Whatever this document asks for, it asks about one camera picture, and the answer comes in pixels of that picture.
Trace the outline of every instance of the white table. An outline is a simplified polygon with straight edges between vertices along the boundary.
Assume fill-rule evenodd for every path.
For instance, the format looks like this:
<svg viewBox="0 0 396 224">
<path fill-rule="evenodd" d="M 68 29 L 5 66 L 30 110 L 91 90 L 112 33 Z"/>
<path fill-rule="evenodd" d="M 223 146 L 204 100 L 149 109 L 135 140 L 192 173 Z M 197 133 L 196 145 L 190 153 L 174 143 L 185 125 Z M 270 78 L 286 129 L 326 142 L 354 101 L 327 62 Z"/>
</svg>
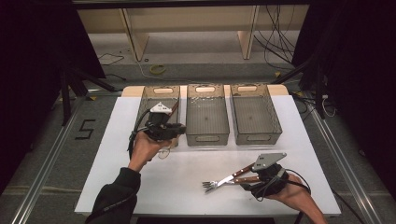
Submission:
<svg viewBox="0 0 396 224">
<path fill-rule="evenodd" d="M 155 157 L 142 170 L 142 184 L 134 210 L 136 216 L 191 217 L 283 217 L 297 215 L 286 205 L 256 201 L 239 186 L 222 186 L 205 194 L 203 181 L 219 180 L 253 163 L 262 153 L 286 152 L 278 163 L 302 175 L 325 216 L 341 211 L 320 167 L 302 120 L 291 96 L 272 96 L 283 133 L 274 146 L 237 146 L 227 98 L 230 136 L 226 147 L 188 147 L 185 135 L 178 147 L 161 160 Z M 88 215 L 104 184 L 112 183 L 129 161 L 128 137 L 134 126 L 140 97 L 120 97 L 113 109 L 75 212 Z M 186 118 L 186 96 L 182 94 L 180 121 Z"/>
</svg>

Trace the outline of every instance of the plastic storage bin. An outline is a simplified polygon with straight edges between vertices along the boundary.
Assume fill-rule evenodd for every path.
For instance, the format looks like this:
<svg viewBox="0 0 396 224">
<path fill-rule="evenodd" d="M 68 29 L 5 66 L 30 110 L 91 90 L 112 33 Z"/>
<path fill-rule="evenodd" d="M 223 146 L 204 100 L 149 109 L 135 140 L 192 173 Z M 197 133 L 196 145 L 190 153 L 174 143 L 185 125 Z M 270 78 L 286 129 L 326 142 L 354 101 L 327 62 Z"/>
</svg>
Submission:
<svg viewBox="0 0 396 224">
<path fill-rule="evenodd" d="M 264 83 L 231 85 L 233 128 L 237 145 L 274 145 L 282 134 Z"/>
<path fill-rule="evenodd" d="M 194 84 L 187 88 L 186 137 L 189 146 L 226 146 L 230 135 L 224 87 Z"/>
<path fill-rule="evenodd" d="M 179 99 L 179 86 L 146 86 L 143 89 L 136 122 L 138 122 L 140 116 L 142 116 L 147 109 L 151 109 L 159 102 L 163 103 L 163 105 L 166 105 L 168 108 L 172 108 L 175 104 L 180 104 Z M 179 110 L 177 107 L 177 110 L 172 114 L 172 117 L 168 120 L 168 123 L 179 123 L 178 111 Z M 140 122 L 139 129 L 145 126 L 145 123 L 148 119 L 149 114 L 143 117 L 142 121 Z"/>
</svg>

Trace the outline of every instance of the gray carpet floor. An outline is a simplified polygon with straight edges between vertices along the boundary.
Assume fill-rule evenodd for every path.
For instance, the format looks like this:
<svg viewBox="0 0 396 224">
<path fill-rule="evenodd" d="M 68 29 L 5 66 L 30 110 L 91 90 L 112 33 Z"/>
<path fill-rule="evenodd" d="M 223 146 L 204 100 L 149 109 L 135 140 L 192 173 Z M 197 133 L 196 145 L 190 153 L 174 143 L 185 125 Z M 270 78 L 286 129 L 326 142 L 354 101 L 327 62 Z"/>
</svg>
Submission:
<svg viewBox="0 0 396 224">
<path fill-rule="evenodd" d="M 224 84 L 269 82 L 274 80 L 275 71 L 278 71 L 268 65 L 258 63 L 166 64 L 165 67 L 166 72 L 160 78 L 149 73 L 148 63 L 142 63 L 142 69 L 150 77 L 142 76 L 137 65 L 104 66 L 104 70 L 106 74 L 110 75 L 107 76 L 106 82 L 117 88 L 131 85 L 182 85 L 192 81 L 210 81 Z M 125 77 L 126 80 L 111 76 L 111 74 Z M 297 91 L 298 79 L 299 77 L 288 80 L 285 86 L 290 91 Z M 90 82 L 86 82 L 86 85 L 89 89 L 101 90 Z M 87 98 L 80 108 L 77 119 L 67 135 L 62 151 L 49 174 L 45 187 L 41 190 L 27 223 L 83 223 L 85 219 L 84 216 L 74 213 L 74 208 L 118 97 L 117 94 L 110 94 L 106 91 L 98 91 L 96 94 L 91 93 L 90 96 L 95 97 Z M 296 101 L 296 106 L 299 111 L 304 111 L 304 105 L 301 102 Z M 331 188 L 338 192 L 362 217 L 361 211 L 312 117 L 312 113 L 310 114 L 308 110 L 302 113 L 301 117 Z M 85 119 L 94 119 L 94 121 L 86 122 L 84 126 L 92 128 L 93 132 L 89 139 L 78 140 L 78 137 L 87 136 L 87 133 L 79 131 Z M 11 222 L 23 195 L 35 180 L 52 144 L 55 142 L 57 134 L 61 131 L 62 121 L 62 102 L 57 101 L 35 140 L 34 149 L 26 155 L 8 188 L 0 197 L 0 223 Z M 332 118 L 326 117 L 326 122 L 384 223 L 396 223 L 396 203 L 388 194 L 370 163 L 359 153 L 359 146 L 343 122 L 342 115 L 336 114 Z M 339 202 L 342 215 L 329 217 L 329 223 L 359 223 L 343 202 L 339 199 L 337 199 L 337 202 Z M 293 223 L 293 221 L 293 218 L 276 218 L 276 223 Z"/>
</svg>

